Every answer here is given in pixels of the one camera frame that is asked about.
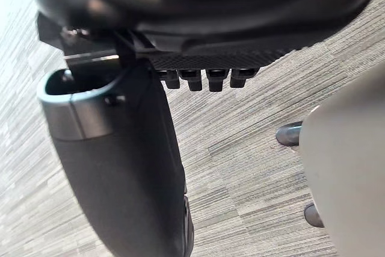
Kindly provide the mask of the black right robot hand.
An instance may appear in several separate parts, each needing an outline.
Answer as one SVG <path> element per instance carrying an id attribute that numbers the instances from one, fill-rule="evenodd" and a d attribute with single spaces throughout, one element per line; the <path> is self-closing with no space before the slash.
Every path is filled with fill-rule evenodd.
<path id="1" fill-rule="evenodd" d="M 67 68 L 37 89 L 91 227 L 115 256 L 190 256 L 194 225 L 165 89 L 243 88 L 371 0 L 35 0 Z"/>

